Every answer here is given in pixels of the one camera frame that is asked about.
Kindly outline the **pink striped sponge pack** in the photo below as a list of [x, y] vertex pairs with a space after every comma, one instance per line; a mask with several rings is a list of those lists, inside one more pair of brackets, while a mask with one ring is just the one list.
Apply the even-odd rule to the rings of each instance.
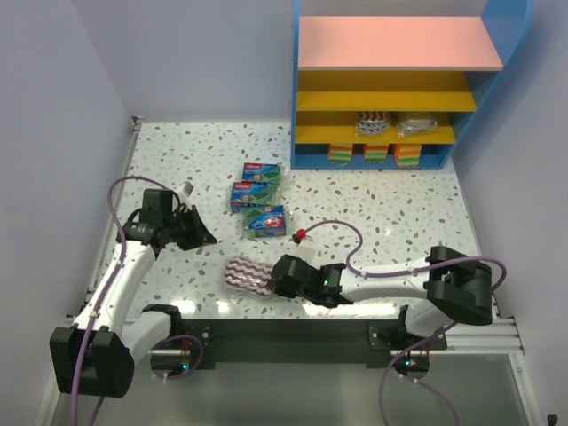
[[370, 137], [383, 134], [391, 126], [391, 114], [385, 111], [357, 113], [356, 136]]
[[236, 290], [247, 291], [254, 296], [271, 297], [273, 291], [269, 289], [272, 266], [258, 263], [247, 257], [233, 257], [225, 266], [225, 283]]

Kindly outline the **Vileda sponge pack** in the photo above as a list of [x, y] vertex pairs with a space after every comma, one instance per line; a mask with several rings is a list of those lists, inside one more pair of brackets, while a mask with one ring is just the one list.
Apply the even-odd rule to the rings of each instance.
[[282, 180], [282, 166], [279, 163], [245, 162], [241, 180], [279, 185]]
[[280, 187], [266, 182], [234, 182], [229, 204], [232, 213], [259, 206], [272, 206], [279, 202]]
[[241, 214], [244, 238], [275, 238], [287, 234], [288, 217], [282, 205], [249, 207]]

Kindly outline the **Scrub Daddy sponge small pack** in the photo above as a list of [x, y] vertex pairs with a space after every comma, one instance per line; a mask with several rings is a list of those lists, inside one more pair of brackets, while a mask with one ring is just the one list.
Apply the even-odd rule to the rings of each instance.
[[393, 148], [395, 163], [401, 169], [415, 169], [419, 166], [422, 153], [420, 144], [396, 144]]

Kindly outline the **grey mesh sponge pack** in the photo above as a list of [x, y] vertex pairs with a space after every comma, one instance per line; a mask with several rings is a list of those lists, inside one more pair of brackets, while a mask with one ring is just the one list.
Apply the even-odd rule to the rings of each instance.
[[428, 133], [438, 127], [438, 120], [431, 112], [397, 112], [394, 122], [402, 138]]

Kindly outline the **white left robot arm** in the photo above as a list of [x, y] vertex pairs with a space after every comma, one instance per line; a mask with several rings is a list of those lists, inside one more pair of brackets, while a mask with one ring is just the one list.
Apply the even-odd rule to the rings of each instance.
[[59, 390], [121, 398], [135, 366], [163, 341], [184, 334], [180, 310], [149, 304], [127, 323], [134, 296], [160, 253], [169, 245], [183, 251], [216, 243], [190, 203], [190, 183], [178, 190], [150, 188], [142, 205], [120, 225], [114, 257], [91, 300], [68, 327], [51, 334], [51, 359]]

